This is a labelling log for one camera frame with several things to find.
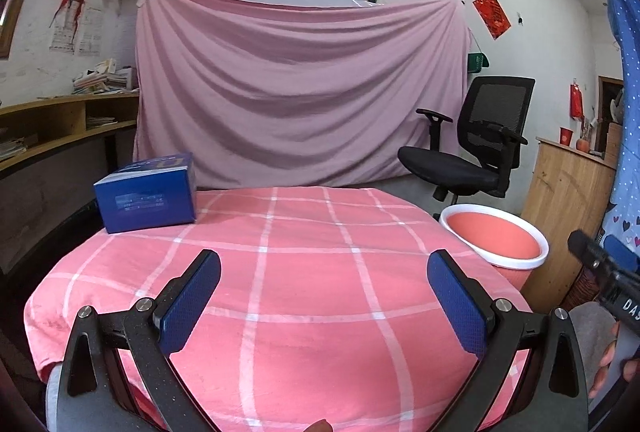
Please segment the red trash bin white rim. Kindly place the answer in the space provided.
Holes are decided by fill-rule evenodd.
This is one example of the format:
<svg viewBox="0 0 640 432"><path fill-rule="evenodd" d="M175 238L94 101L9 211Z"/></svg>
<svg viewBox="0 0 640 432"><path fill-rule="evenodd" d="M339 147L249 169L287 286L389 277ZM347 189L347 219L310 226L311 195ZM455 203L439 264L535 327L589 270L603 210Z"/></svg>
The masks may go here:
<svg viewBox="0 0 640 432"><path fill-rule="evenodd" d="M529 276L544 265L547 238L529 222L480 204L453 204L439 224L457 236L521 291Z"/></svg>

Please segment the wooden cabinet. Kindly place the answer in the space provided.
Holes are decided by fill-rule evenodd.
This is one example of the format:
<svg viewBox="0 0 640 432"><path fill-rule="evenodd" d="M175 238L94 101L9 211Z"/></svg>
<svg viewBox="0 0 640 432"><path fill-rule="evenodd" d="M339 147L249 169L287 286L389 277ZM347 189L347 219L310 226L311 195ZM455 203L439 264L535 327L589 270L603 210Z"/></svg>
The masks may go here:
<svg viewBox="0 0 640 432"><path fill-rule="evenodd" d="M610 200L614 166L595 156L541 138L521 218L548 241L547 259L522 288L530 308L547 313L561 305L582 264L570 254L573 230L596 236Z"/></svg>

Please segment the red paper cup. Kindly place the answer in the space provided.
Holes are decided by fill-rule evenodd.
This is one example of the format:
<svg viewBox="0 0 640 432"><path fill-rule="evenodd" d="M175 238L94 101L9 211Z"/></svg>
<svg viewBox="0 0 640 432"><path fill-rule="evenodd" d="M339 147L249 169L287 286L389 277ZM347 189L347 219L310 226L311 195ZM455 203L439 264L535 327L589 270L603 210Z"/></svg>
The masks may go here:
<svg viewBox="0 0 640 432"><path fill-rule="evenodd" d="M567 128L560 129L560 144L564 146L570 146L570 142L573 138L573 131Z"/></svg>

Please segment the black office chair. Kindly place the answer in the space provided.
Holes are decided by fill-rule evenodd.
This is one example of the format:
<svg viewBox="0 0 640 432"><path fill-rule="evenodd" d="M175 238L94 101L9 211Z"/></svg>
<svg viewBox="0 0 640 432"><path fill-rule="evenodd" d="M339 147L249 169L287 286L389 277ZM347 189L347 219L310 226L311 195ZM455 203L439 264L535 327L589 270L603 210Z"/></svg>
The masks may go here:
<svg viewBox="0 0 640 432"><path fill-rule="evenodd" d="M511 172L520 166L523 136L535 80L522 77L477 77L472 80L459 117L419 108L428 120L430 146L404 146L398 150L400 163L420 180L435 186L439 202L484 192L503 198L510 186ZM453 123L460 147L476 161L469 162L440 149L442 126Z"/></svg>

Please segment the blue cardboard box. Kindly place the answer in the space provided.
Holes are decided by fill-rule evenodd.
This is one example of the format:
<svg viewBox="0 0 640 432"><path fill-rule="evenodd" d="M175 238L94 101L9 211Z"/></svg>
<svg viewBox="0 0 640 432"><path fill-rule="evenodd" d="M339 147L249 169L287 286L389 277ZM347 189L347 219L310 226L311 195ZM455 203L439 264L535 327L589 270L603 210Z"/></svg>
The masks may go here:
<svg viewBox="0 0 640 432"><path fill-rule="evenodd" d="M94 183L93 189L109 234L196 220L191 154L130 163Z"/></svg>

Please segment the green object behind sheet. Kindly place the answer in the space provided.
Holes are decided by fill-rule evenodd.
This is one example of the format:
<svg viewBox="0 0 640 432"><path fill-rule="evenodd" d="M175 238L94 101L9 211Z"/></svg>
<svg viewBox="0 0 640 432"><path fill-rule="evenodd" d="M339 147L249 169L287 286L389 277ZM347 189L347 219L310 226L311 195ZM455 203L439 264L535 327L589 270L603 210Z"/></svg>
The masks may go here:
<svg viewBox="0 0 640 432"><path fill-rule="evenodd" d="M468 54L466 60L466 71L468 74L479 74L483 69L490 66L488 57L482 52Z"/></svg>

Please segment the pink checked tablecloth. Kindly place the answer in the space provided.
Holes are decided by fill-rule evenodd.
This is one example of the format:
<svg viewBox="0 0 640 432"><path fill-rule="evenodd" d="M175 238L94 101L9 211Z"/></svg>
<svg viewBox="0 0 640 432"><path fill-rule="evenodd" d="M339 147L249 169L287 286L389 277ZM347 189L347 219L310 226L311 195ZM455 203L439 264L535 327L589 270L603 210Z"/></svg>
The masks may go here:
<svg viewBox="0 0 640 432"><path fill-rule="evenodd" d="M90 305L156 296L204 249L220 283L172 356L226 431L424 431L474 365L425 274L444 249L495 298L511 284L426 212L373 188L201 192L194 224L99 232L58 262L24 308L41 378Z"/></svg>

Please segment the wooden curved shelf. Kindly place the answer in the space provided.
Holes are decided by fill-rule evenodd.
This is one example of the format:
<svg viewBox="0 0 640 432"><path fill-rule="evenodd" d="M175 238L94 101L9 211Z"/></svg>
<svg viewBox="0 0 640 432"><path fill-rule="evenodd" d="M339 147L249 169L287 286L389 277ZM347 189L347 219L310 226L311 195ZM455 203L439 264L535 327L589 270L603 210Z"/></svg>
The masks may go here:
<svg viewBox="0 0 640 432"><path fill-rule="evenodd" d="M19 154L1 160L5 178L18 170L49 158L76 145L98 138L107 140L106 148L115 151L115 135L137 125L139 95L116 93L70 95L35 100L1 109L1 132L9 140L29 140Z"/></svg>

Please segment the stack of books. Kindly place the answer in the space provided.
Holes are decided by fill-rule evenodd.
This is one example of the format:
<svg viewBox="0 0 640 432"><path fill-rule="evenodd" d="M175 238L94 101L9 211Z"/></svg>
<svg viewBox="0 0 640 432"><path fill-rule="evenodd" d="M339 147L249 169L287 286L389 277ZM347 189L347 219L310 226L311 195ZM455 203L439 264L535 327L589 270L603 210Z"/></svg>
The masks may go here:
<svg viewBox="0 0 640 432"><path fill-rule="evenodd" d="M73 79L72 85L76 95L134 92L138 89L137 70L131 66L119 68L116 59L109 58Z"/></svg>

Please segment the pink hanging sheet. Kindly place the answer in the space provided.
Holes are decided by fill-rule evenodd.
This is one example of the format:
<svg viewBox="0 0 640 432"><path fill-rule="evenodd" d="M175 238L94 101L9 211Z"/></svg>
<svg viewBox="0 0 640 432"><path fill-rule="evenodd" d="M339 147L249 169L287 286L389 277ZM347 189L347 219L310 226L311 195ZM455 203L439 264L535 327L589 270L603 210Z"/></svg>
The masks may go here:
<svg viewBox="0 0 640 432"><path fill-rule="evenodd" d="M136 36L134 158L186 152L203 188L397 178L419 110L457 117L468 86L460 0L139 0Z"/></svg>

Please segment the red paper wall sign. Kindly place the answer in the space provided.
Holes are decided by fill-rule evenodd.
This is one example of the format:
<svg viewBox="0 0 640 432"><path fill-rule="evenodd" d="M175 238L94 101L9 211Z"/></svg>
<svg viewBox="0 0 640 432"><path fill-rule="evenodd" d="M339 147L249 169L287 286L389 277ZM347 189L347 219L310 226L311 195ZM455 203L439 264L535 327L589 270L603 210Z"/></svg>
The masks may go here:
<svg viewBox="0 0 640 432"><path fill-rule="evenodd" d="M474 0L473 5L494 40L511 28L511 22L498 0Z"/></svg>

